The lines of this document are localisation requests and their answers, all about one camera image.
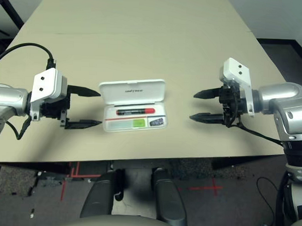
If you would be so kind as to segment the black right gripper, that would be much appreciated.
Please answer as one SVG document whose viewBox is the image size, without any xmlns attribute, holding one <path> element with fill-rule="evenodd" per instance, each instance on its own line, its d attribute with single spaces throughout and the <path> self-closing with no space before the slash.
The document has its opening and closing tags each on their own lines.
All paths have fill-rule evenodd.
<svg viewBox="0 0 302 226">
<path fill-rule="evenodd" d="M 212 99 L 219 97 L 224 114 L 197 113 L 189 118 L 200 123 L 224 124 L 233 126 L 242 113 L 242 100 L 239 87 L 224 84 L 221 88 L 213 88 L 197 92 L 194 98 Z"/>
</svg>

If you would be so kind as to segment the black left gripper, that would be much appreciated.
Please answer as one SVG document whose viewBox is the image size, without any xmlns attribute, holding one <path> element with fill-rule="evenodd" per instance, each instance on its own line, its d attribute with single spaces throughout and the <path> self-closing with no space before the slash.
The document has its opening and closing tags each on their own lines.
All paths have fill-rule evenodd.
<svg viewBox="0 0 302 226">
<path fill-rule="evenodd" d="M 82 119 L 77 122 L 68 121 L 69 118 L 67 118 L 67 110 L 70 109 L 71 94 L 79 96 L 101 96 L 97 91 L 91 90 L 87 87 L 68 85 L 67 96 L 53 103 L 43 103 L 41 106 L 41 115 L 46 118 L 58 119 L 60 126 L 65 129 L 85 129 L 101 124 L 98 120 Z"/>
</svg>

